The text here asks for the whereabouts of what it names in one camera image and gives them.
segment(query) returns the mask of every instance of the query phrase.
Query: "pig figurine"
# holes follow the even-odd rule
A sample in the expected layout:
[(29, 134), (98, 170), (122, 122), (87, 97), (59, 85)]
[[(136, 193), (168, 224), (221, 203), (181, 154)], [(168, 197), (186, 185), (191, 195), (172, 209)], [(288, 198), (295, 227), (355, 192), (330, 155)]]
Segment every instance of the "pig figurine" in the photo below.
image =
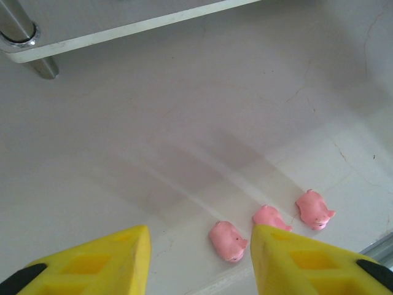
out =
[(325, 228), (327, 222), (336, 211), (328, 210), (322, 196), (309, 189), (297, 201), (300, 209), (300, 218), (310, 228), (319, 230)]
[(209, 238), (216, 249), (217, 254), (225, 261), (238, 262), (244, 254), (248, 241), (243, 240), (234, 227), (228, 221), (218, 221), (210, 230)]
[(255, 224), (266, 224), (268, 226), (274, 226), (278, 229), (287, 230), (290, 232), (292, 226), (287, 226), (282, 220), (280, 213), (275, 207), (264, 205), (258, 212), (252, 217)]

